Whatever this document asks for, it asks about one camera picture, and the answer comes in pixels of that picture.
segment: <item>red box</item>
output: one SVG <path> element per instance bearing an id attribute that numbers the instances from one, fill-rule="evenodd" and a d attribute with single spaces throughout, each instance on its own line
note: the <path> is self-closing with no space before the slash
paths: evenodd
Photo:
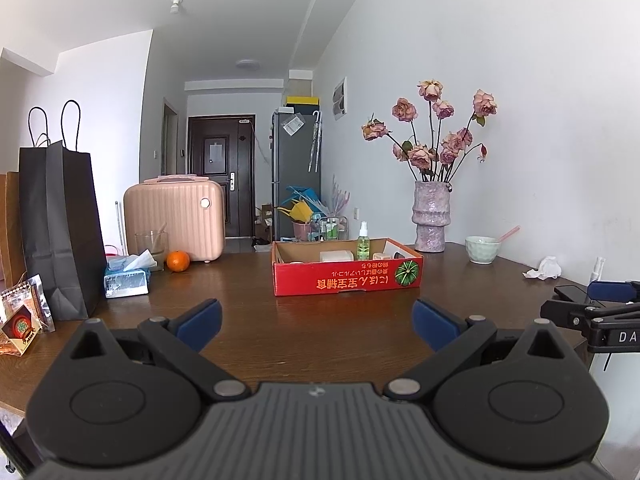
<path id="1" fill-rule="evenodd" d="M 276 296 L 334 294 L 349 290 L 392 290 L 420 286 L 421 254 L 391 238 L 370 242 L 370 254 L 386 253 L 391 260 L 320 263 L 321 251 L 356 253 L 356 240 L 274 242 L 271 248 L 273 291 Z"/>

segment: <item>brown table top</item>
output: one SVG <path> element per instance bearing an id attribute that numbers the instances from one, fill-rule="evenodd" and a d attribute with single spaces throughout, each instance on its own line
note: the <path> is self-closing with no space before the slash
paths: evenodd
<path id="1" fill-rule="evenodd" d="M 526 280 L 526 266 L 497 258 L 469 262 L 465 248 L 447 244 L 426 255 L 420 289 L 273 295 L 268 254 L 223 254 L 186 272 L 152 276 L 148 296 L 105 301 L 94 316 L 110 328 L 133 328 L 150 316 L 176 317 L 207 298 L 223 305 L 220 334 L 202 354 L 254 388 L 260 381 L 371 381 L 378 389 L 431 354 L 412 329 L 411 308 L 427 298 L 464 319 L 483 314 L 501 328 L 522 328 L 539 316 L 553 287 Z M 22 357 L 0 356 L 0 406 L 23 414 L 49 365 L 79 322 L 59 322 L 37 336 Z M 564 331 L 576 346 L 578 332 Z"/>

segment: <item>vase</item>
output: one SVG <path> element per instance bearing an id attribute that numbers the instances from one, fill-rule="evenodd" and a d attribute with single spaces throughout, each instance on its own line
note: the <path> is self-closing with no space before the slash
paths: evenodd
<path id="1" fill-rule="evenodd" d="M 415 250 L 421 253 L 444 251 L 444 226 L 451 223 L 449 186 L 445 182 L 415 183 L 414 215 Z"/>

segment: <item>black phone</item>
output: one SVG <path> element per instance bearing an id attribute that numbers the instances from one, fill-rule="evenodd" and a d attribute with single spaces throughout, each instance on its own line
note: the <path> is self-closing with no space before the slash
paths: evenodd
<path id="1" fill-rule="evenodd" d="M 592 300 L 586 290 L 582 290 L 576 285 L 559 285 L 554 288 L 554 292 L 560 297 L 562 301 L 573 301 L 578 304 L 592 304 L 596 306 L 604 307 L 602 303 L 597 300 Z"/>

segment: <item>suitcase handle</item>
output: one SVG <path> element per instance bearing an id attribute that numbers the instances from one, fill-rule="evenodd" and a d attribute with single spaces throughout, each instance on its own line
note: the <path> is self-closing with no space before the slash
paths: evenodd
<path id="1" fill-rule="evenodd" d="M 202 182 L 209 180 L 206 176 L 197 176 L 194 174 L 187 175 L 161 175 L 158 178 L 149 178 L 143 184 L 162 184 L 174 182 Z"/>

